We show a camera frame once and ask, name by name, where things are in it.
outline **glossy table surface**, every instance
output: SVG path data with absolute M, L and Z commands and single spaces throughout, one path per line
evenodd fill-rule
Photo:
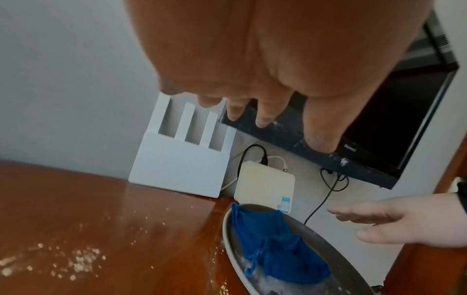
M 222 245 L 232 201 L 0 162 L 0 294 L 248 294 Z

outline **round tray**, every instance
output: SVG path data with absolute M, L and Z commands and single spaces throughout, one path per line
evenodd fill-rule
M 273 211 L 261 205 L 242 205 L 242 207 L 257 213 Z M 247 278 L 244 272 L 251 266 L 251 261 L 246 260 L 243 255 L 240 240 L 232 226 L 232 211 L 229 210 L 225 214 L 222 226 L 225 249 L 233 268 L 251 295 L 374 295 L 358 271 L 331 244 L 292 217 L 285 214 L 282 216 L 292 232 L 301 236 L 304 242 L 326 261 L 331 276 L 320 284 L 299 285 L 266 277 L 262 266 L 259 265 L 253 276 Z

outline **hand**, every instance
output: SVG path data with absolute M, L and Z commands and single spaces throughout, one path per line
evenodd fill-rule
M 251 98 L 256 125 L 308 96 L 304 136 L 333 152 L 344 131 L 419 33 L 432 0 L 126 0 L 161 92 L 201 106 L 227 98 L 237 120 Z
M 340 221 L 373 225 L 357 231 L 364 242 L 467 246 L 467 213 L 456 194 L 400 197 L 328 211 Z

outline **black cable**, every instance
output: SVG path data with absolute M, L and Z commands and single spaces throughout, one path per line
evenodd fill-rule
M 264 146 L 259 145 L 259 144 L 252 144 L 243 151 L 242 158 L 240 159 L 240 163 L 238 164 L 237 177 L 240 177 L 240 169 L 242 168 L 243 159 L 245 158 L 247 151 L 254 146 L 257 146 L 263 149 L 263 157 L 261 158 L 261 164 L 266 165 L 266 166 L 268 165 L 268 154 L 266 153 L 266 149 L 264 148 Z
M 328 182 L 326 181 L 326 179 L 324 178 L 323 176 L 323 171 L 326 171 L 328 172 L 329 174 L 332 174 L 332 171 L 328 170 L 328 169 L 324 169 L 322 168 L 321 171 L 320 171 L 320 174 L 321 174 L 321 178 L 323 179 L 324 183 L 326 184 L 326 186 L 329 188 L 329 192 L 327 193 L 327 196 L 326 198 L 324 198 L 324 200 L 321 202 L 321 204 L 307 217 L 307 219 L 305 220 L 305 222 L 303 223 L 304 225 L 306 225 L 306 223 L 308 222 L 308 220 L 316 213 L 316 211 L 319 210 L 319 208 L 321 208 L 321 206 L 326 202 L 326 200 L 329 198 L 329 196 L 331 195 L 331 193 L 333 191 L 343 191 L 344 189 L 346 189 L 348 186 L 349 186 L 349 177 L 343 175 L 343 174 L 340 174 L 340 173 L 337 173 L 337 179 L 336 181 L 334 182 L 334 184 L 332 185 L 332 187 L 328 184 Z M 338 182 L 341 182 L 341 181 L 344 181 L 344 180 L 347 180 L 347 183 L 345 184 L 345 186 L 339 190 L 335 190 L 334 188 L 336 187 L 337 183 Z

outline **blue cloth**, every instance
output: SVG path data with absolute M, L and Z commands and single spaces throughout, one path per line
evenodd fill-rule
M 311 250 L 302 237 L 292 233 L 282 213 L 254 213 L 232 204 L 232 224 L 240 238 L 245 258 L 259 264 L 264 274 L 297 284 L 317 284 L 330 276 L 326 262 Z

